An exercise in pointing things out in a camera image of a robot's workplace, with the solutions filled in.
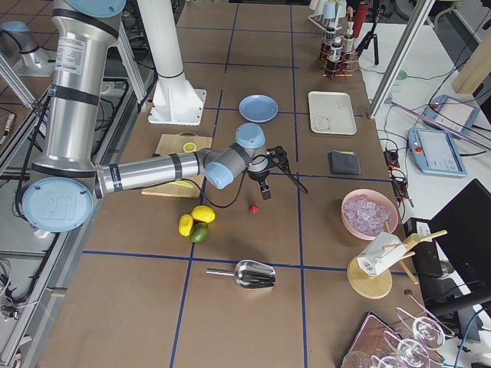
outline blue plate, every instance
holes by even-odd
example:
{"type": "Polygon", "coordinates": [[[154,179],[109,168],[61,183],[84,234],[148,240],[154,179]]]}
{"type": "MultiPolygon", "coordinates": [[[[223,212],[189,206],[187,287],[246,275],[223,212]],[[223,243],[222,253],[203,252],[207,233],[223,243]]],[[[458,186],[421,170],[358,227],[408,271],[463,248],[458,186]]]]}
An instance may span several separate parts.
{"type": "Polygon", "coordinates": [[[265,123],[278,113],[278,104],[264,94],[253,94],[240,101],[240,114],[250,122],[265,123]]]}

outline white tray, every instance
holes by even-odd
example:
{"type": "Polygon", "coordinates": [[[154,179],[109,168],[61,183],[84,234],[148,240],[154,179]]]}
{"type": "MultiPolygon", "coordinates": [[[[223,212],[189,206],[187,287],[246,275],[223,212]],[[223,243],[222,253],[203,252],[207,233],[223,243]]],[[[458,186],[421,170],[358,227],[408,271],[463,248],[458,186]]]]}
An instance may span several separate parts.
{"type": "Polygon", "coordinates": [[[320,134],[356,133],[351,100],[348,94],[341,92],[308,93],[310,128],[320,134]]]}

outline monitor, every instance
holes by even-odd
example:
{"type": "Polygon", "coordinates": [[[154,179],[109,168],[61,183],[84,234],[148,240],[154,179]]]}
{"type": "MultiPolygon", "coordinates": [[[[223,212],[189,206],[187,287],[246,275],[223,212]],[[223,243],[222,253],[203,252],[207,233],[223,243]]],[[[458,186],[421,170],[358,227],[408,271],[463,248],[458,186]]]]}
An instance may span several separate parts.
{"type": "Polygon", "coordinates": [[[451,312],[474,304],[491,307],[490,219],[491,193],[474,179],[430,220],[431,229],[448,231],[437,242],[463,282],[472,283],[468,285],[471,294],[440,306],[440,312],[445,307],[451,312]]]}

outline tablet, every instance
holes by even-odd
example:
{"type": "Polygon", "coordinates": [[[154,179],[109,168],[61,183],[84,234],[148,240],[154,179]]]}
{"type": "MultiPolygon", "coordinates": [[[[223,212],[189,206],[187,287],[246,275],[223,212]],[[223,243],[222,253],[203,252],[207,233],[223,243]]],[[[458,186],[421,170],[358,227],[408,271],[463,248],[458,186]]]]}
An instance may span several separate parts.
{"type": "Polygon", "coordinates": [[[432,108],[428,106],[423,115],[463,135],[469,133],[480,112],[480,108],[446,94],[437,97],[432,108]]]}
{"type": "Polygon", "coordinates": [[[431,129],[410,129],[407,134],[414,161],[423,173],[467,176],[451,133],[431,129]]]}

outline pink bowl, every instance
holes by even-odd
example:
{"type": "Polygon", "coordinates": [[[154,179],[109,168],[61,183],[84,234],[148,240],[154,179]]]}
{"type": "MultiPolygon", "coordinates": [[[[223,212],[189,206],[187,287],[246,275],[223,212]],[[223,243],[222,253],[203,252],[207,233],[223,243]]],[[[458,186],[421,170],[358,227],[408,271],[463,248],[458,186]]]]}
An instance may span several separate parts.
{"type": "Polygon", "coordinates": [[[354,236],[357,238],[363,239],[363,240],[374,240],[375,237],[371,235],[366,235],[363,232],[358,231],[356,228],[350,225],[348,222],[348,219],[344,216],[343,213],[343,207],[345,203],[354,201],[359,196],[366,196],[367,199],[371,202],[376,203],[377,205],[382,205],[385,207],[387,211],[389,211],[389,220],[388,220],[388,225],[390,232],[393,232],[396,227],[397,223],[399,222],[399,214],[397,213],[397,209],[394,206],[394,204],[387,198],[385,195],[380,194],[379,192],[375,192],[374,190],[370,189],[356,189],[353,192],[349,192],[343,199],[343,202],[341,204],[341,220],[343,221],[343,224],[345,228],[354,236]]]}

